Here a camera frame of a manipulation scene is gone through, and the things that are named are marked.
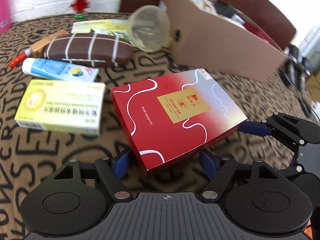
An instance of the red medicine box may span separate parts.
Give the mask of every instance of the red medicine box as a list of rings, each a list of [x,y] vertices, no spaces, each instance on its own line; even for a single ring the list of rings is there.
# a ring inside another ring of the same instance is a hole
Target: red medicine box
[[[146,175],[217,143],[247,119],[204,69],[116,87],[112,97]]]

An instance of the red marker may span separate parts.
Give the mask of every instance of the red marker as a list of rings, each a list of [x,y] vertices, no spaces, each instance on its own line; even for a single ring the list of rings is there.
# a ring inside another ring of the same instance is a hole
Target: red marker
[[[15,57],[15,59],[13,59],[10,63],[9,63],[9,67],[10,68],[14,68],[16,65],[18,65],[19,63],[21,63],[22,61],[24,61],[27,57],[31,56],[31,49],[26,49],[24,52],[22,52],[21,54],[19,54],[17,57]]]

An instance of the barcode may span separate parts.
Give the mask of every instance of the barcode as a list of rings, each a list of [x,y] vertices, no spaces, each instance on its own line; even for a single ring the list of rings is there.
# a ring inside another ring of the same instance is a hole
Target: barcode
[[[4,26],[6,26],[7,23],[8,23],[8,20],[4,20],[2,23],[0,23],[0,27],[2,28]]]
[[[213,79],[212,76],[205,71],[203,68],[199,69],[199,72],[203,75],[206,80]]]
[[[32,128],[37,130],[43,130],[44,128],[39,123],[32,122],[18,122],[18,125],[21,127]]]
[[[89,136],[99,136],[100,133],[99,133],[99,130],[92,130],[92,129],[84,129],[84,134],[85,135],[89,135]]]

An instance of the toothpaste tube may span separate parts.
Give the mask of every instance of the toothpaste tube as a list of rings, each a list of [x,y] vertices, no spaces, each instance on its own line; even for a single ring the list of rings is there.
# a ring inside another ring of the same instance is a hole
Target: toothpaste tube
[[[22,71],[27,75],[47,79],[94,82],[99,69],[44,58],[26,58]]]

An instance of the white stripe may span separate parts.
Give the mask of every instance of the white stripe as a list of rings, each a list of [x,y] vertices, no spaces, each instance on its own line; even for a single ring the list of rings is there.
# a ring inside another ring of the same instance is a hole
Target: white stripe
[[[232,119],[234,119],[235,117],[238,117],[238,118],[241,119],[241,117],[239,117],[238,115],[236,115],[235,117],[232,117],[232,118],[227,117],[227,108],[223,105],[222,101],[221,101],[221,100],[216,96],[216,94],[213,92],[213,87],[214,87],[215,85],[217,85],[217,84],[218,84],[218,83],[215,83],[215,84],[212,86],[211,91],[212,91],[214,97],[217,98],[217,100],[219,100],[220,104],[221,104],[222,107],[225,109],[224,116],[225,116],[226,118],[228,118],[229,120],[232,120]]]
[[[75,37],[75,35],[76,35],[76,33],[74,33],[74,34],[71,36],[70,40],[69,40],[68,43],[67,43],[66,50],[65,50],[65,52],[64,52],[64,54],[65,54],[65,56],[66,56],[67,59],[69,59],[69,56],[68,56],[69,48],[70,48],[71,42],[72,42],[73,38]]]
[[[119,92],[119,93],[128,93],[131,90],[130,84],[128,84],[129,89],[127,91],[113,91],[115,92]]]
[[[115,67],[118,66],[118,63],[116,62],[117,53],[118,53],[118,42],[119,42],[119,37],[116,36],[115,43],[113,44],[113,51],[112,51],[112,58],[111,58],[111,62],[113,62]]]
[[[128,103],[127,103],[127,113],[128,113],[128,116],[130,117],[131,121],[133,122],[133,125],[134,125],[134,128],[133,128],[133,131],[131,132],[131,136],[134,135],[134,133],[136,132],[136,123],[134,122],[134,120],[132,119],[130,113],[129,113],[129,103],[131,101],[131,99],[135,96],[135,95],[138,95],[140,93],[143,93],[143,92],[147,92],[147,91],[151,91],[151,90],[155,90],[157,87],[158,87],[158,83],[152,79],[147,79],[147,80],[150,80],[152,81],[155,85],[153,88],[149,88],[149,89],[145,89],[145,90],[141,90],[137,93],[135,93],[133,96],[130,97]]]
[[[184,126],[185,123],[189,121],[189,119],[190,119],[190,118],[188,118],[187,120],[185,120],[185,121],[183,122],[182,127],[185,128],[185,129],[189,129],[189,128],[192,128],[192,127],[194,127],[194,126],[196,126],[196,125],[202,126],[203,129],[204,129],[204,132],[205,132],[205,139],[204,139],[204,143],[205,143],[205,142],[207,141],[207,130],[205,129],[205,127],[203,126],[203,124],[200,124],[200,123],[194,123],[193,125],[190,125],[190,126]]]
[[[195,85],[195,84],[198,83],[198,75],[197,75],[198,70],[199,70],[199,69],[196,69],[196,71],[195,71],[196,82],[193,83],[193,84],[184,84],[184,85],[181,87],[181,90],[183,90],[183,88],[184,88],[185,86],[192,86],[192,85]]]
[[[97,37],[97,33],[95,33],[93,36],[92,36],[92,39],[90,41],[90,45],[89,45],[89,49],[88,49],[88,59],[91,60],[91,53],[92,53],[92,48],[93,48],[93,44],[94,44],[94,41]],[[91,61],[91,66],[94,67],[94,60]]]
[[[92,37],[74,37],[75,39],[82,39],[82,38],[85,38],[85,39],[91,39]],[[60,41],[60,40],[65,40],[65,39],[69,39],[69,37],[65,37],[65,38],[59,38],[59,39],[56,39],[56,41]],[[100,37],[97,37],[96,39],[98,40],[108,40],[108,41],[114,41],[113,39],[108,39],[108,38],[100,38]],[[131,44],[129,43],[126,43],[124,41],[119,41],[120,43],[123,43],[123,44],[126,44],[126,45],[129,45],[131,47],[133,47]]]
[[[144,155],[144,154],[148,154],[148,153],[158,154],[158,155],[160,156],[161,160],[162,160],[162,163],[165,162],[165,161],[164,161],[164,158],[163,158],[163,156],[162,156],[162,154],[161,154],[161,152],[158,152],[158,151],[156,151],[156,150],[144,150],[144,151],[140,151],[139,153],[140,153],[140,155]]]
[[[56,40],[56,38],[53,38],[53,40],[50,42],[50,44],[49,44],[49,46],[48,46],[48,48],[47,48],[46,55],[47,55],[47,58],[48,58],[48,59],[50,59],[50,58],[49,58],[49,51],[50,51],[51,45],[52,45],[52,43],[53,43],[55,40]]]
[[[62,58],[61,60],[72,60],[72,61],[94,61],[94,62],[104,62],[106,63],[105,60],[101,59],[82,59],[82,58]]]

